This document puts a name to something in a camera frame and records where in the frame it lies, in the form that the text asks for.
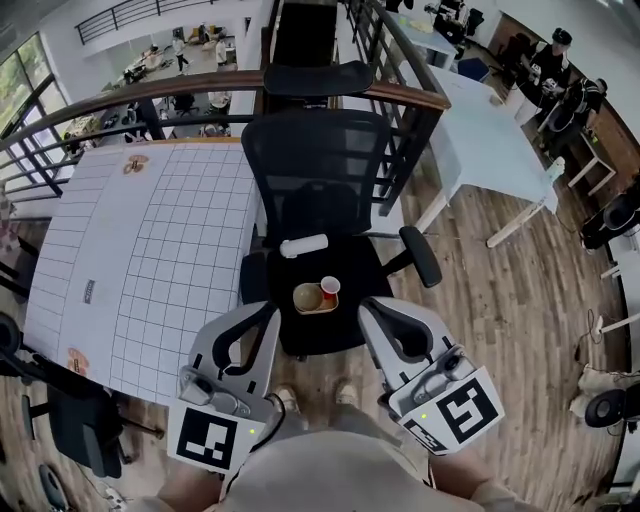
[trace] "chair armrest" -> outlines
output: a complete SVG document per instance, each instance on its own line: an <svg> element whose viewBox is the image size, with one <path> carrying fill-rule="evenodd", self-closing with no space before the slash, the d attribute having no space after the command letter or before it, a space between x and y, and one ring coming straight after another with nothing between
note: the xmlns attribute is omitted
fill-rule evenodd
<svg viewBox="0 0 640 512"><path fill-rule="evenodd" d="M424 235L414 226L405 226L400 228L400 238L406 249L383 267L386 275L413 264L425 288L439 284L442 281L440 265Z"/></svg>
<svg viewBox="0 0 640 512"><path fill-rule="evenodd" d="M33 430L33 418L37 418L48 412L49 402L31 407L31 399L27 395L22 395L22 421L24 422L24 429L32 441L36 440L36 434Z"/></svg>
<svg viewBox="0 0 640 512"><path fill-rule="evenodd" d="M24 429L32 441L36 440L36 433L33 431L33 418L31 417L31 400L27 395L22 395L22 421Z"/></svg>
<svg viewBox="0 0 640 512"><path fill-rule="evenodd" d="M244 304L270 300L267 258L263 252L247 254L240 265L240 297Z"/></svg>
<svg viewBox="0 0 640 512"><path fill-rule="evenodd" d="M82 425L82 434L84 437L84 447L87 450L87 457L93 474L99 478L107 476L104 467L104 458L102 457L102 448L98 442L96 431L89 425Z"/></svg>

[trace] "chair seat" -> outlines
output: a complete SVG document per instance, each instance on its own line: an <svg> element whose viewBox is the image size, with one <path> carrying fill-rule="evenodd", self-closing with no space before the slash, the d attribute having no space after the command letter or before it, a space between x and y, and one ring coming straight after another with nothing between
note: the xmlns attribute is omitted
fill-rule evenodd
<svg viewBox="0 0 640 512"><path fill-rule="evenodd" d="M280 342L292 356L329 354L364 344L357 318L360 302L393 296L375 248L364 236L331 240L327 249L292 259L273 251L267 273L271 300L282 314ZM329 313L300 315L293 305L294 288L319 283L325 276L340 281L339 306Z"/></svg>
<svg viewBox="0 0 640 512"><path fill-rule="evenodd" d="M115 402L106 391L103 390L102 393L93 398L74 398L48 386L51 435L60 453L90 468L83 433L83 425L89 425L96 431L102 447L106 474L120 478L122 469L118 453L118 436L123 430L122 423Z"/></svg>

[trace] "wooden handrail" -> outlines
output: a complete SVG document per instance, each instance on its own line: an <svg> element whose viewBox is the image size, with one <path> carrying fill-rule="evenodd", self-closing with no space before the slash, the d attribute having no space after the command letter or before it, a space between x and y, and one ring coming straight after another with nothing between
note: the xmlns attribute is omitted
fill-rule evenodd
<svg viewBox="0 0 640 512"><path fill-rule="evenodd" d="M163 98L180 94L195 94L211 91L260 90L263 88L263 85L262 71L219 71L215 73L177 76L163 80L154 80L152 82L139 82L79 101L39 119L19 132L1 140L0 152L25 137L34 135L42 130L107 108L148 98ZM446 96L387 82L374 82L369 90L361 93L359 96L372 100L436 110L446 110L450 107Z"/></svg>

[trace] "white table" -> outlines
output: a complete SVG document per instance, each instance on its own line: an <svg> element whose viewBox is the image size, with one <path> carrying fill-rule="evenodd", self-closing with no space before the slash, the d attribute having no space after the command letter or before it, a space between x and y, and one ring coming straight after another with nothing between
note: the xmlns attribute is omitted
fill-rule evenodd
<svg viewBox="0 0 640 512"><path fill-rule="evenodd" d="M132 155L149 160L125 173ZM25 343L168 404L196 332L237 305L257 203L238 143L86 152L40 251Z"/></svg>
<svg viewBox="0 0 640 512"><path fill-rule="evenodd" d="M398 24L400 30L402 30L404 34L409 38L409 41L411 41L416 46L421 46L428 50L432 50L436 53L444 55L444 58L441 59L442 68L447 70L451 69L453 59L455 59L455 56L457 54L457 50L455 46L447 41L440 32L434 29L433 32L427 34L426 32L416 30L409 25L409 23L413 21L414 18L395 12L388 12L387 14L391 16L391 18L393 18L393 21Z"/></svg>
<svg viewBox="0 0 640 512"><path fill-rule="evenodd" d="M411 68L403 63L400 69L407 85L417 87ZM431 71L451 108L440 118L430 141L442 190L416 227L425 231L462 185L526 199L555 213L558 197L551 181L513 116L504 106L490 103L493 89L433 66Z"/></svg>
<svg viewBox="0 0 640 512"><path fill-rule="evenodd" d="M573 178L569 182L569 187L571 188L575 186L575 184L578 183L579 180L584 178L584 176L597 165L602 165L602 167L604 167L607 171L607 175L589 191L588 196L591 197L616 175L616 171L611 165L609 165L609 163L607 163L607 160L609 160L609 158L608 155L604 153L604 149L602 148L600 142L594 143L593 141L589 140L589 138L582 132L580 133L580 137L582 142L584 142L585 146L588 148L591 159L585 164L582 170L578 174L576 174L575 178Z"/></svg>

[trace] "staircase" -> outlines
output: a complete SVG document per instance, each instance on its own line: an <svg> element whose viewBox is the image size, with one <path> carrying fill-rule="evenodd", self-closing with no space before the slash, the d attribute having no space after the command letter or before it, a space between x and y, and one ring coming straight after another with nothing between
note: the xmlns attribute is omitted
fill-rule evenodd
<svg viewBox="0 0 640 512"><path fill-rule="evenodd" d="M336 33L337 2L285 2L272 62L291 67L330 66ZM296 100L267 96L267 112L326 107L327 98Z"/></svg>

